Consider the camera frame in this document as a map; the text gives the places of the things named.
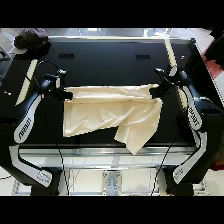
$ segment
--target floor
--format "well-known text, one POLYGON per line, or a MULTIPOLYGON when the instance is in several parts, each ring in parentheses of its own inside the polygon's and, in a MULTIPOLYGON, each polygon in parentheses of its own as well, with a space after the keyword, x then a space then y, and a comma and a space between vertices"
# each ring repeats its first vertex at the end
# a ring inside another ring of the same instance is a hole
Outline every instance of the floor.
MULTIPOLYGON (((0 43, 4 46, 4 49, 8 52, 13 45, 11 45, 13 37, 16 36, 22 28, 2 28, 1 35, 0 35, 0 43)), ((200 51, 203 52, 208 45, 211 43, 213 38, 209 36, 210 31, 204 30, 202 28, 197 29, 185 29, 185 28, 174 28, 174 29, 168 29, 168 28, 45 28, 46 32, 50 36, 141 36, 141 37, 147 37, 147 36, 153 36, 153 35, 159 35, 159 36, 167 36, 170 35, 170 37, 194 37, 198 43, 198 46, 200 48, 200 51)), ((224 82, 224 73, 221 73, 215 80, 216 85, 218 86, 218 89, 222 96, 224 96, 224 85, 222 83, 224 82)), ((87 171, 80 172, 81 175, 77 178, 76 187, 77 188, 83 188, 83 179, 85 176, 85 173, 87 174, 87 171)), ((141 171, 138 173, 138 187, 145 189, 145 191, 148 191, 148 186, 150 187, 151 184, 149 184, 148 181, 148 175, 151 175, 151 172, 147 171, 141 171)), ((8 176, 7 172, 4 171, 2 168, 0 169, 0 178, 8 176)), ((206 174, 206 183, 209 188, 210 195, 224 195, 224 171, 211 171, 209 170, 206 174)), ((4 180, 0 180, 0 195, 11 195, 12 189, 14 184, 14 178, 8 178, 4 180)), ((127 189, 129 191, 133 191, 135 188, 137 188, 137 185, 135 187, 136 183, 130 183, 129 187, 127 189)))

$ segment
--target towel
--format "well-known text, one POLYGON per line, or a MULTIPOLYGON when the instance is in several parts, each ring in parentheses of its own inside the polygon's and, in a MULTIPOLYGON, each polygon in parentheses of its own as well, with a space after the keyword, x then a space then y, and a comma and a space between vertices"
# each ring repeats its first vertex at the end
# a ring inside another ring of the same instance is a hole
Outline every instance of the towel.
POLYGON ((162 100, 152 99, 149 93, 156 86, 66 88, 73 99, 64 102, 64 137, 118 126, 114 139, 135 155, 158 127, 162 100))

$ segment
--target beige cloth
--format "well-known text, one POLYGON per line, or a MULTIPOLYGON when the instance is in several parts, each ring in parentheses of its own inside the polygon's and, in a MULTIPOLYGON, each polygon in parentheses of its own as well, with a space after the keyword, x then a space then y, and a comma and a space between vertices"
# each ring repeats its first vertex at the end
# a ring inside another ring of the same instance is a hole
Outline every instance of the beige cloth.
POLYGON ((73 99, 64 102, 63 135, 70 137, 119 126, 114 139, 125 143, 135 155, 158 127, 162 100, 151 99, 149 89, 153 86, 67 88, 73 99))

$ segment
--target black tabletop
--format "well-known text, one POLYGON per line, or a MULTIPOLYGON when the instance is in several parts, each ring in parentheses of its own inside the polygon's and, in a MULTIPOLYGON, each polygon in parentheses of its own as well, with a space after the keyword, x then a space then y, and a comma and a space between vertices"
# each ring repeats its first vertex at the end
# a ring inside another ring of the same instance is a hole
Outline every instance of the black tabletop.
MULTIPOLYGON (((66 87, 72 86, 135 86, 151 83, 159 84, 159 76, 154 68, 165 69, 168 57, 164 43, 137 42, 51 42, 45 49, 28 50, 17 55, 11 64, 0 90, 1 105, 5 111, 15 105, 19 95, 24 74, 32 59, 51 60, 59 68, 68 71, 65 78, 66 87), (4 94, 7 89, 12 92, 4 94)), ((35 70, 37 80, 46 73, 55 73, 50 63, 43 63, 35 70)), ((145 146, 168 146, 177 133, 174 143, 177 146, 194 145, 190 128, 183 128, 177 122, 180 104, 175 88, 163 97, 163 106, 159 127, 145 146)), ((65 144, 68 147, 123 147, 115 141, 117 128, 98 130, 79 136, 65 138, 63 130, 63 102, 46 98, 36 110, 35 123, 31 134, 22 146, 46 148, 49 144, 65 144)))

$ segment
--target beige strip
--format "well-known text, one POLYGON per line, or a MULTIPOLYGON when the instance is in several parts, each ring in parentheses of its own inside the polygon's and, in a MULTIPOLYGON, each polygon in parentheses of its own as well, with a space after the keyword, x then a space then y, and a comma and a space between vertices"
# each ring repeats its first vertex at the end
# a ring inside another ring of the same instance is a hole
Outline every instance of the beige strip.
MULTIPOLYGON (((166 45, 166 50, 168 53, 170 66, 173 67, 173 66, 177 65, 177 62, 175 59, 173 48, 170 43, 170 39, 165 39, 165 45, 166 45)), ((183 108, 186 108, 187 107, 187 97, 186 97, 185 93, 180 89, 178 89, 178 93, 179 93, 180 101, 182 103, 183 108)))
MULTIPOLYGON (((37 61, 38 61, 37 59, 34 59, 30 63, 30 67, 29 67, 29 69, 27 71, 27 74, 26 74, 29 79, 32 79, 32 77, 33 77, 34 70, 37 66, 37 61)), ((27 78, 25 78, 24 82, 23 82, 22 89, 21 89, 20 94, 19 94, 19 97, 17 99, 16 105, 21 103, 26 98, 26 94, 28 92, 29 85, 30 85, 29 80, 27 78)))

